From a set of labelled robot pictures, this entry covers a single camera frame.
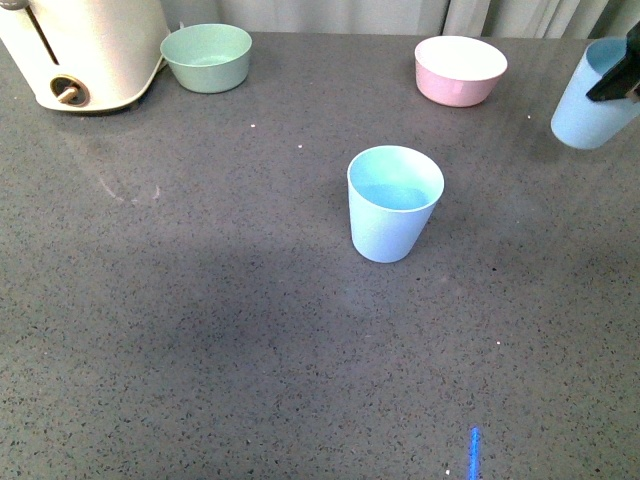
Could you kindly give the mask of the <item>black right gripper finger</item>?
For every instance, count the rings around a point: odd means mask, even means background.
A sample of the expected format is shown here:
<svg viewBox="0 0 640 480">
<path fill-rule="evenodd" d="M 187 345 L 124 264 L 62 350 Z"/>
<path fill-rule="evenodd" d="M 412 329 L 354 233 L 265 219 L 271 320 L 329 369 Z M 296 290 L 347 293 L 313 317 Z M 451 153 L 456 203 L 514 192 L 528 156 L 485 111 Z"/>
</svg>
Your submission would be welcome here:
<svg viewBox="0 0 640 480">
<path fill-rule="evenodd" d="M 639 23 L 626 34 L 624 56 L 587 93 L 595 102 L 628 98 L 639 101 Z"/>
</svg>

